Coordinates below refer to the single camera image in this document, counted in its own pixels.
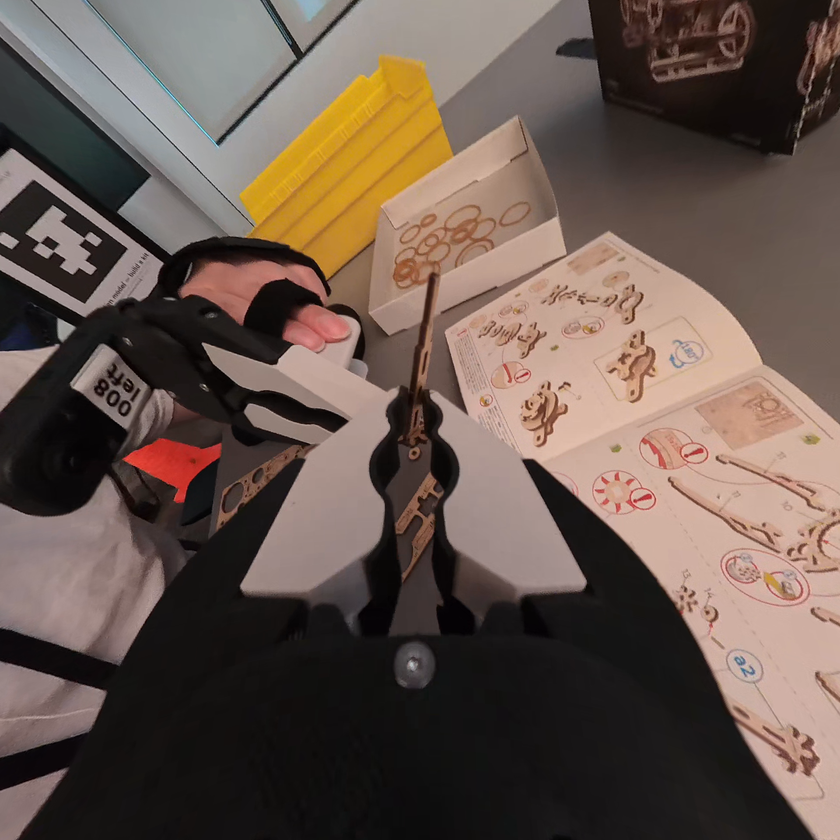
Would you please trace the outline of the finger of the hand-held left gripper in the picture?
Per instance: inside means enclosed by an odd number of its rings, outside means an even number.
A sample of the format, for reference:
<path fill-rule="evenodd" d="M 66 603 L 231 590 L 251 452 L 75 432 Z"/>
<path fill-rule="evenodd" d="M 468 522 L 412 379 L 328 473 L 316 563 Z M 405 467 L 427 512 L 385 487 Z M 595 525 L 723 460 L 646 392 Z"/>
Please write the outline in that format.
<path fill-rule="evenodd" d="M 268 364 L 204 343 L 203 349 L 229 380 L 255 393 L 287 396 L 313 410 L 351 420 L 387 405 L 387 392 L 302 346 L 292 345 Z"/>
<path fill-rule="evenodd" d="M 351 420 L 351 406 L 317 396 L 307 402 L 293 396 L 248 396 L 241 407 L 254 429 L 308 445 L 324 443 Z"/>

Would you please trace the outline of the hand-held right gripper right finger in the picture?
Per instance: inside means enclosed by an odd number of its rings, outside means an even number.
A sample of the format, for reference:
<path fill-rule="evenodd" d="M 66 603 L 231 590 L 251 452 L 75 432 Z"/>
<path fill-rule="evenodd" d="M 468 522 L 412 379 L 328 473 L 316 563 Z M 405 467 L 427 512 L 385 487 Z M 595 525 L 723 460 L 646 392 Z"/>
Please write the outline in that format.
<path fill-rule="evenodd" d="M 581 593 L 586 579 L 513 448 L 436 392 L 428 394 L 439 625 L 480 625 L 492 606 Z"/>

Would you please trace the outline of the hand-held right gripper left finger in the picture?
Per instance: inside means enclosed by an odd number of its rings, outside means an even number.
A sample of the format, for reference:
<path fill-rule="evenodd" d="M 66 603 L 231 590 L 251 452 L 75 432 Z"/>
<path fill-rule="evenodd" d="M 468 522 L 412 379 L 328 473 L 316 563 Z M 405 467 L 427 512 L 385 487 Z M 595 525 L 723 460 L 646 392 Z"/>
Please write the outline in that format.
<path fill-rule="evenodd" d="M 245 595 L 334 606 L 356 632 L 390 631 L 402 570 L 388 487 L 402 434 L 399 388 L 310 453 L 243 579 Z"/>

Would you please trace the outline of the long wooden model stick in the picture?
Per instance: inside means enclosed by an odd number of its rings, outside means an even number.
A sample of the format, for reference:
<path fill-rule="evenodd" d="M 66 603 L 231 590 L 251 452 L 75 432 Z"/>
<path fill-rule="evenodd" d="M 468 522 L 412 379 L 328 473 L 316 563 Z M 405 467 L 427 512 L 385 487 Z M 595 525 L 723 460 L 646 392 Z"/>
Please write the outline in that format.
<path fill-rule="evenodd" d="M 434 323 L 437 314 L 440 281 L 441 276 L 437 271 L 433 271 L 427 279 L 423 315 L 419 324 L 408 385 L 408 417 L 405 431 L 400 437 L 400 444 L 406 448 L 408 461 L 412 464 L 421 458 L 423 445 L 427 441 L 424 412 L 428 373 L 434 347 Z"/>

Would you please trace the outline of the laser-cut wooden parts sheet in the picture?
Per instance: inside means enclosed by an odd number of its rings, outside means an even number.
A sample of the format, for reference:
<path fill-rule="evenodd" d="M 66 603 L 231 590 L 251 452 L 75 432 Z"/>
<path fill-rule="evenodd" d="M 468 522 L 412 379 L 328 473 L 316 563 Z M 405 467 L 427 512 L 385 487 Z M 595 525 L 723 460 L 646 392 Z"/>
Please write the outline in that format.
<path fill-rule="evenodd" d="M 228 485 L 220 497 L 215 530 L 218 531 L 229 523 L 241 508 L 256 498 L 286 467 L 296 461 L 304 460 L 315 447 L 314 444 L 290 446 Z M 402 571 L 403 583 L 412 575 L 433 541 L 436 522 L 435 509 L 438 500 L 443 495 L 443 489 L 435 477 L 431 472 L 427 473 L 412 499 L 409 500 L 395 522 L 395 534 L 402 537 L 412 527 L 415 520 L 420 521 L 420 525 L 411 541 L 411 559 Z"/>

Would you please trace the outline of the model instruction booklet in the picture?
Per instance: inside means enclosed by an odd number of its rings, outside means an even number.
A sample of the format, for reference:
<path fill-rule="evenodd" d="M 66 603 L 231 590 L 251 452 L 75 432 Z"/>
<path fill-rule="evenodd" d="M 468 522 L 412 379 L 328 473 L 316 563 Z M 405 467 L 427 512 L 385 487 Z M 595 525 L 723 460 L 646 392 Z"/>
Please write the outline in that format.
<path fill-rule="evenodd" d="M 467 413 L 637 552 L 771 780 L 838 838 L 838 424 L 613 234 L 446 340 Z"/>

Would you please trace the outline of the black model kit box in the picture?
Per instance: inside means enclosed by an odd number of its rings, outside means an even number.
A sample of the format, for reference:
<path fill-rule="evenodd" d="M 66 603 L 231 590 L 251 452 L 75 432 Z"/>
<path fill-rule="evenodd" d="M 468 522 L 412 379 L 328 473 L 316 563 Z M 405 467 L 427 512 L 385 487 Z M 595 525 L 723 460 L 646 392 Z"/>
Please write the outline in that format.
<path fill-rule="evenodd" d="M 590 1 L 605 102 L 793 155 L 838 114 L 838 1 Z"/>

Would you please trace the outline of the person's left hand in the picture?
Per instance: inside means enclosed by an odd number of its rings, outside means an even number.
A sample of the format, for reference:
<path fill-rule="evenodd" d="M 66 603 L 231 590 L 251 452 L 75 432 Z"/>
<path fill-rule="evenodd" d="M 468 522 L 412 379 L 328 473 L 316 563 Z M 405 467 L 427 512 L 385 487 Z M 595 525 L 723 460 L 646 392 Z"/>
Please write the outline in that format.
<path fill-rule="evenodd" d="M 308 304 L 291 311 L 280 332 L 283 340 L 319 353 L 328 343 L 348 338 L 349 324 L 340 315 L 324 308 L 326 290 L 317 274 L 306 266 L 255 258 L 227 263 L 206 259 L 192 268 L 179 294 L 181 298 L 204 298 L 243 324 L 254 298 L 262 287 L 274 280 L 289 280 L 317 295 L 320 301 L 318 305 Z"/>

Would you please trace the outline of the orange object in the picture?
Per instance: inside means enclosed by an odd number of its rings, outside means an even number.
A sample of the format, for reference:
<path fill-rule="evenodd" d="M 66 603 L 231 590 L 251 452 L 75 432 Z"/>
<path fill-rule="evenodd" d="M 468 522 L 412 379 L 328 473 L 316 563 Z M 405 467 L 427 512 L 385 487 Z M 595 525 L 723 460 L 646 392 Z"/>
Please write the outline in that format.
<path fill-rule="evenodd" d="M 188 487 L 206 467 L 219 460 L 222 445 L 197 447 L 158 438 L 126 455 L 123 461 L 175 488 L 174 501 L 183 503 Z"/>

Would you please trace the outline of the black and white tag board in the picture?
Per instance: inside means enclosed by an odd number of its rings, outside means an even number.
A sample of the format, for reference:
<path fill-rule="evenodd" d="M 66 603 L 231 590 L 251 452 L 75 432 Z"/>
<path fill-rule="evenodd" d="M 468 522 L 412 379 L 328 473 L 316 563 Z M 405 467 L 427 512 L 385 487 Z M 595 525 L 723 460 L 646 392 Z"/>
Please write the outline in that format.
<path fill-rule="evenodd" d="M 118 215 L 54 177 L 33 152 L 2 142 L 2 277 L 79 322 L 154 289 L 167 254 Z"/>

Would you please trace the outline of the wooden rings in tray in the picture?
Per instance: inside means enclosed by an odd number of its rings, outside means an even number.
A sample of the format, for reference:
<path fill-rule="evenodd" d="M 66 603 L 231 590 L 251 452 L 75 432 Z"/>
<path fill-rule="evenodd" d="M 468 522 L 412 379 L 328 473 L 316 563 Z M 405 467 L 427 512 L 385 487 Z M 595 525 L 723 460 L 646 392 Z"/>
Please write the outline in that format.
<path fill-rule="evenodd" d="M 427 212 L 397 232 L 392 281 L 399 291 L 427 284 L 443 274 L 485 256 L 528 231 L 533 206 L 517 201 L 498 212 L 468 203 L 450 213 Z"/>

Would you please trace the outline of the yellow plastic bin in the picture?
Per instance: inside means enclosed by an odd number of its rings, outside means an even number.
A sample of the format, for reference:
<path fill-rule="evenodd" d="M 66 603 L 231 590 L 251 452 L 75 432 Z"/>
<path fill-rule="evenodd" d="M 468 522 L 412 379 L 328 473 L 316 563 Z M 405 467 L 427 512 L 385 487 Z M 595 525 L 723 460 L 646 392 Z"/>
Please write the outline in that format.
<path fill-rule="evenodd" d="M 241 192 L 247 237 L 331 278 L 375 241 L 382 205 L 453 156 L 425 64 L 381 56 Z"/>

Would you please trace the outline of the person's white shirt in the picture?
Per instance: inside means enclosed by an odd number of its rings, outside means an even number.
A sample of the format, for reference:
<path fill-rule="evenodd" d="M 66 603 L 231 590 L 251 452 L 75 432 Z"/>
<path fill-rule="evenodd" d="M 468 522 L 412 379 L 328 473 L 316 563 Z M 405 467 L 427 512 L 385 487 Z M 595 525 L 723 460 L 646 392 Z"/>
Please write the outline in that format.
<path fill-rule="evenodd" d="M 2 629 L 120 665 L 191 557 L 135 517 L 110 476 L 66 516 L 2 505 Z M 106 690 L 2 662 L 2 758 L 88 733 L 109 700 Z"/>

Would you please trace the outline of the white cardboard tray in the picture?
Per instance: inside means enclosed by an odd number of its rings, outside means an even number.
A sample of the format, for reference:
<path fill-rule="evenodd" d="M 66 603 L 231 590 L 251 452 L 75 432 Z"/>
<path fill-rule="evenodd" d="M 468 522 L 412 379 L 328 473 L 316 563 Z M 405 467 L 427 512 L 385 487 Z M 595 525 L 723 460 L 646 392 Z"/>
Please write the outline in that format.
<path fill-rule="evenodd" d="M 528 231 L 489 254 L 441 276 L 437 312 L 551 265 L 566 253 L 550 179 L 525 122 L 516 116 L 384 203 L 374 241 L 369 314 L 388 335 L 416 326 L 425 287 L 398 290 L 392 281 L 397 232 L 427 212 L 450 213 L 468 203 L 498 212 L 529 201 Z"/>

